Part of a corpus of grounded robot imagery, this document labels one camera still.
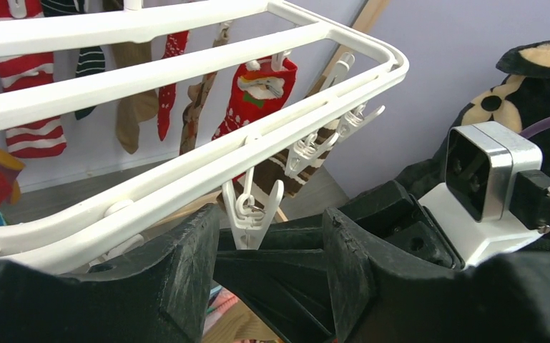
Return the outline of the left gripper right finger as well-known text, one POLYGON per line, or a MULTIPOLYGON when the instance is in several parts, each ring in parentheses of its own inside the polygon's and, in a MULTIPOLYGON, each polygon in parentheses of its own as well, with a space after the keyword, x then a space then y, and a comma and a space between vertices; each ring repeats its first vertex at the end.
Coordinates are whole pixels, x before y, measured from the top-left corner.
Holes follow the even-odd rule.
POLYGON ((340 342, 550 342, 550 253, 499 254, 455 271, 323 214, 340 342))

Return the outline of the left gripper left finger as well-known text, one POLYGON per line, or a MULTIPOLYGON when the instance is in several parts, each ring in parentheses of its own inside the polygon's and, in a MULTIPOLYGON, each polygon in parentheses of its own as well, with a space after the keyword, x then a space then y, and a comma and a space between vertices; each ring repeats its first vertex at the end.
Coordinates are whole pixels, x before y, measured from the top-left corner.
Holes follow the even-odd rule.
POLYGON ((0 342, 199 342, 219 230, 206 205, 86 274, 0 259, 0 342))

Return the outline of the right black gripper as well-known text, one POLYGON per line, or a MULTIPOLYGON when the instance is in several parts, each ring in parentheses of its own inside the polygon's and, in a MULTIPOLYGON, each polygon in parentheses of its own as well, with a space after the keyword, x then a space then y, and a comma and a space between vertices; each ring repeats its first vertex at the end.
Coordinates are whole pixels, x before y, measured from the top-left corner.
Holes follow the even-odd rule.
MULTIPOLYGON (((396 181, 363 192, 338 209, 367 232, 415 257, 464 268, 431 211, 396 181)), ((335 339, 322 216, 272 225, 258 250, 237 250, 230 229, 220 232, 214 280, 284 342, 335 339)))

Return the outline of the pink ribbed sock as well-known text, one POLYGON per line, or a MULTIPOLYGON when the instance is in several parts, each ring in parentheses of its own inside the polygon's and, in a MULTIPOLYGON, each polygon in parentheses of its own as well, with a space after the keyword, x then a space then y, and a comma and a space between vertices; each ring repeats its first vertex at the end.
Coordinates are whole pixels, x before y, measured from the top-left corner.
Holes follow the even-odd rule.
POLYGON ((222 286, 216 286, 210 292, 210 301, 207 306, 203 335, 227 312, 239 302, 239 297, 222 286))

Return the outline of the white hanger clip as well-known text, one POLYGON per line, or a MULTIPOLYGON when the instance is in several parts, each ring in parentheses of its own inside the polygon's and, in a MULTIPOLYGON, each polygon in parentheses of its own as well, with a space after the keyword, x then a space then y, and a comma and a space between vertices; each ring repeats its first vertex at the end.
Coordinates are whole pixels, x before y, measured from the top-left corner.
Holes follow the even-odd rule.
POLYGON ((256 205, 252 195, 254 167, 245 172, 243 191, 236 195, 233 180, 222 185, 223 204, 236 249, 258 250, 283 199, 284 184, 277 180, 267 201, 256 205))

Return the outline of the white plastic sock hanger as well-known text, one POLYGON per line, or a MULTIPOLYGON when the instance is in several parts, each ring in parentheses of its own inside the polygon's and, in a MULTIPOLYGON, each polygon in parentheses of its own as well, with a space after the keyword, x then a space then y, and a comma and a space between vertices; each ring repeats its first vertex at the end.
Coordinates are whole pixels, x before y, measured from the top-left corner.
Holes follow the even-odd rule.
MULTIPOLYGON (((400 83, 409 63, 394 46, 288 1, 191 1, 141 8, 124 1, 111 11, 45 17, 40 3, 0 1, 0 56, 51 52, 54 82, 31 88, 45 96, 37 114, 57 114, 67 139, 58 156, 28 159, 48 172, 99 166, 113 144, 119 100, 176 84, 166 139, 182 134, 187 89, 218 70, 200 114, 195 148, 179 155, 180 141, 165 162, 57 213, 0 226, 0 259, 63 274, 138 245, 141 233, 209 191, 314 134, 336 126, 349 111, 400 83), (168 34, 189 31, 184 54, 162 59, 168 34), (152 61, 118 69, 110 46, 151 42, 152 61), (358 52, 350 69, 338 62, 342 81, 305 99, 339 45, 358 52), (79 49, 100 46, 105 72, 76 78, 79 49), (270 57, 280 70, 298 66, 284 107, 219 139, 237 68, 270 57)), ((13 92, 0 92, 0 133, 16 126, 13 92)))

